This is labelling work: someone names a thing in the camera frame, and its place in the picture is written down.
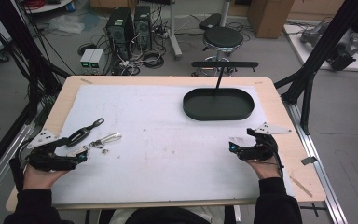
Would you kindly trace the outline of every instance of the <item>metal rail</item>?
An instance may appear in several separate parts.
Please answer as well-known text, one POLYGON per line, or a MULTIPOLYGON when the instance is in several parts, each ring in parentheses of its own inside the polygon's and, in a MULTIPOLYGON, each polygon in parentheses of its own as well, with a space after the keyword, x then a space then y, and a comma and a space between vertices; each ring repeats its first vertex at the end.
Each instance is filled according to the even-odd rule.
POLYGON ((336 193, 331 186, 331 183, 327 177, 327 174, 324 170, 321 160, 319 159, 318 152, 316 150, 315 145, 310 138, 310 135, 306 134, 301 127, 300 120, 301 120, 301 112, 298 110, 296 105, 289 105, 287 102, 283 102, 287 113, 289 114, 290 118, 292 119, 293 124, 297 130, 298 136, 301 139, 301 142, 304 148, 307 151, 307 154, 310 157, 315 157, 318 161, 313 163, 313 166, 316 170, 316 173, 321 180, 322 186, 324 187, 324 191, 326 193, 326 207, 330 213, 330 217, 332 218, 335 224, 347 224, 348 221, 345 218, 344 212, 341 209, 341 205, 338 202, 338 198, 336 193))
POLYGON ((21 145, 21 143, 29 138, 34 131, 34 123, 30 125, 23 125, 19 133, 16 135, 10 146, 7 148, 7 151, 2 156, 0 160, 0 183, 6 177, 7 171, 9 170, 8 161, 14 157, 16 149, 21 145))

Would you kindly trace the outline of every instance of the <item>round stool seat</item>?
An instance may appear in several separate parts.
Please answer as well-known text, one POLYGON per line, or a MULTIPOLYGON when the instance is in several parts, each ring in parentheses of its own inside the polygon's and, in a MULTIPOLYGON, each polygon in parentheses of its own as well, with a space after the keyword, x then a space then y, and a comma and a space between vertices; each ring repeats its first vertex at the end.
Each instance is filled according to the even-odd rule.
POLYGON ((233 52, 242 45, 243 36, 231 28, 216 26, 205 31, 203 42, 210 49, 233 52))

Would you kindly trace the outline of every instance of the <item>bracket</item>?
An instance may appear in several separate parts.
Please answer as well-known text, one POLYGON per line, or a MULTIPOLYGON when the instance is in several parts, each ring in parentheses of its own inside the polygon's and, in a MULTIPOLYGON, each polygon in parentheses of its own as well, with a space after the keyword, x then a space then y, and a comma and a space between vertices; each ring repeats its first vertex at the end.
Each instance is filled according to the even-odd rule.
POLYGON ((27 148, 35 148, 43 146, 47 143, 57 141, 59 136, 54 135, 51 131, 44 128, 31 142, 27 148))
POLYGON ((276 125, 267 124, 264 122, 260 127, 254 129, 255 133, 263 133, 263 134, 274 134, 274 133, 291 133, 292 130, 283 128, 276 125))

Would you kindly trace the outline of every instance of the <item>keys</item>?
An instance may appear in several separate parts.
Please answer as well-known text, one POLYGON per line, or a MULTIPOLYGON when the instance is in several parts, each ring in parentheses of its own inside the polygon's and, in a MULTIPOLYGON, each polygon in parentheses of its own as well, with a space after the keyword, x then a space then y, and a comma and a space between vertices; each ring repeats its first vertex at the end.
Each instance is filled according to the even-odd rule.
POLYGON ((105 138, 101 138, 95 142, 90 143, 91 147, 103 148, 105 143, 117 141, 121 138, 121 133, 112 133, 107 135, 105 138))

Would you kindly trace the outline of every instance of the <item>small metal part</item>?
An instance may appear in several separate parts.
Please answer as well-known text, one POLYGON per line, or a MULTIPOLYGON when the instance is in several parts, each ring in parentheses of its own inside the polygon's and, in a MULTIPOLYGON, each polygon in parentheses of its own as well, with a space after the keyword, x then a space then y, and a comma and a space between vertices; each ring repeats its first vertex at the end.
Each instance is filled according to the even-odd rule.
POLYGON ((88 148, 87 146, 83 146, 83 147, 80 147, 78 149, 75 149, 75 150, 69 152, 68 154, 66 154, 66 156, 75 157, 77 154, 82 153, 84 151, 89 151, 89 150, 90 150, 90 148, 88 148))

